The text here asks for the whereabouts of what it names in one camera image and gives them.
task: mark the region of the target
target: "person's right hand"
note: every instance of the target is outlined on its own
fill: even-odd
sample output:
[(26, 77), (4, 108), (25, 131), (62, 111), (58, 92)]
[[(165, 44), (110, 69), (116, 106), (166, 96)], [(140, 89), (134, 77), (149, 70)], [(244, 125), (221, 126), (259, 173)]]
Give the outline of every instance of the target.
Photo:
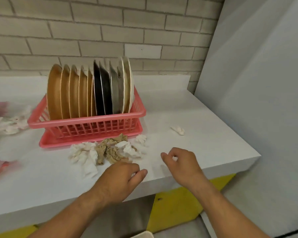
[[(178, 157), (178, 160), (175, 161), (172, 157)], [(174, 179), (190, 191), (194, 189), (197, 183), (207, 180), (193, 152), (181, 148), (172, 148), (168, 154), (161, 153), (161, 158)]]

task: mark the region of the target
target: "person's right arm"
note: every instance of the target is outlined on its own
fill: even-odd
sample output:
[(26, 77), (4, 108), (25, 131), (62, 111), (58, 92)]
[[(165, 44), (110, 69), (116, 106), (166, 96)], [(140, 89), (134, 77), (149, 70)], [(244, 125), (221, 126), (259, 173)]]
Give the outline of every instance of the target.
[(205, 177), (193, 152), (172, 148), (161, 158), (174, 179), (199, 200), (218, 238), (269, 238)]

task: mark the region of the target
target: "hand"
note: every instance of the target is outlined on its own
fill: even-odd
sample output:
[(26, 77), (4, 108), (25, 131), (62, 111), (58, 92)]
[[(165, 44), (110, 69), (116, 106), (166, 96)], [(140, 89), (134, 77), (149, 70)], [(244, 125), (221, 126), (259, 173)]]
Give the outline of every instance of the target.
[(117, 204), (126, 199), (143, 181), (148, 171), (138, 164), (117, 162), (105, 170), (89, 192), (101, 196), (104, 205)]
[[(172, 157), (178, 157), (178, 160), (174, 161)], [(161, 153), (161, 158), (174, 179), (191, 192), (197, 183), (207, 180), (193, 152), (172, 148), (169, 154)]]

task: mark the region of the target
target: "dish rack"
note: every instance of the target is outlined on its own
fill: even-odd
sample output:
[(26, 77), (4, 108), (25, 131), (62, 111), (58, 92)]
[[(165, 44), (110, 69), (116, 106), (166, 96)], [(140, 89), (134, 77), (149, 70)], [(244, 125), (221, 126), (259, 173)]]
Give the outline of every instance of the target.
[(41, 148), (68, 146), (82, 142), (100, 141), (123, 133), (135, 136), (142, 133), (139, 118), (146, 115), (146, 109), (134, 88), (135, 100), (130, 113), (50, 120), (46, 95), (33, 110), (28, 119), (30, 128), (45, 128), (39, 142)]

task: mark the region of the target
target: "person's left arm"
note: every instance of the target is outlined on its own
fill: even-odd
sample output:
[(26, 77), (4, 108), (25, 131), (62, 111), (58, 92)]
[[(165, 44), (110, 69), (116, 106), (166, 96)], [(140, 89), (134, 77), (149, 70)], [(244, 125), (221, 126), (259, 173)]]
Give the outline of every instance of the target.
[(79, 238), (90, 222), (109, 205), (122, 202), (143, 181), (147, 170), (138, 164), (118, 162), (95, 185), (43, 225), (29, 238)]

